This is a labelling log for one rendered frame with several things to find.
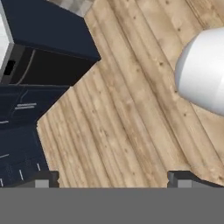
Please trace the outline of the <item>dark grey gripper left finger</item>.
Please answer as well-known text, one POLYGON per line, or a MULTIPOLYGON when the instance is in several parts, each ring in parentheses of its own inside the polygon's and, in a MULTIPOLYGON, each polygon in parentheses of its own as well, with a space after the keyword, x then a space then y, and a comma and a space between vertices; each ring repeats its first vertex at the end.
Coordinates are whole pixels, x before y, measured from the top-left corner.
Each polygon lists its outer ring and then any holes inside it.
POLYGON ((39 171, 31 178, 21 182, 17 187, 59 188, 59 177, 57 171, 39 171))

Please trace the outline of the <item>white rounded object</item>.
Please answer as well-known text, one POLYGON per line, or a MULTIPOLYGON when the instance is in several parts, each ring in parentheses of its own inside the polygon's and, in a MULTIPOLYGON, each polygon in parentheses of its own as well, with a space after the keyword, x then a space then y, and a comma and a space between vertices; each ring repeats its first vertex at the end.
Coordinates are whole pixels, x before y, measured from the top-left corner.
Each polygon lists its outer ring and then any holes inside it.
POLYGON ((178 57, 174 77, 182 98, 224 116, 224 27, 193 37, 178 57))

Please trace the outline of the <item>navy blue cabinet run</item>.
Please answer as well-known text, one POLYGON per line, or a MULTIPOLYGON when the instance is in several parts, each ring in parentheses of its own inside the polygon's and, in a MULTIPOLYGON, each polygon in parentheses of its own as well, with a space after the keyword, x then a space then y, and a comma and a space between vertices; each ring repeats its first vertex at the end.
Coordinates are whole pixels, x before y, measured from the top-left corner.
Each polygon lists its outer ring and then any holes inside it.
POLYGON ((0 86, 0 187, 18 186, 37 172, 51 171, 37 131, 38 120, 67 86, 0 86), (18 104, 35 108, 15 110, 18 104))

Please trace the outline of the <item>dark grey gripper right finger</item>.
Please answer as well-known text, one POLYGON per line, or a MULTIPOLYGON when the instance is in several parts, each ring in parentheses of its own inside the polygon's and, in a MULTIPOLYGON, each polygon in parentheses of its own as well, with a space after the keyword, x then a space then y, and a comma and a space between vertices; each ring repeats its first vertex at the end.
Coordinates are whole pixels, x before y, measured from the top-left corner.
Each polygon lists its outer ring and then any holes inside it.
POLYGON ((224 185, 201 179, 191 171, 168 171, 167 172, 168 188, 203 188, 215 187, 224 188, 224 185))

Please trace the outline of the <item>navy blue cabinet block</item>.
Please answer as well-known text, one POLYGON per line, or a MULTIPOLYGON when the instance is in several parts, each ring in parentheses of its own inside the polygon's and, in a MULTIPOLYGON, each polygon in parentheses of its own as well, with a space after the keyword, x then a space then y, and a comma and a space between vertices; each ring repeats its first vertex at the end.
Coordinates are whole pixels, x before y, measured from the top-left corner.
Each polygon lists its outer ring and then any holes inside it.
POLYGON ((15 44, 101 59, 84 18, 47 0, 0 0, 0 64, 15 44))

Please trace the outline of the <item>black appliance front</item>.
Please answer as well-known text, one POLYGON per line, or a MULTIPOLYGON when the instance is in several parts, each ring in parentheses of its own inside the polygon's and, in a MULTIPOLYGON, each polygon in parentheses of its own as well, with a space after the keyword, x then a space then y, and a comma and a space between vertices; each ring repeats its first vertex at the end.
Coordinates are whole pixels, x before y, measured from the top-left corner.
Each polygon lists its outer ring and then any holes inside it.
POLYGON ((0 70, 0 85, 73 86, 94 61, 11 45, 0 70))

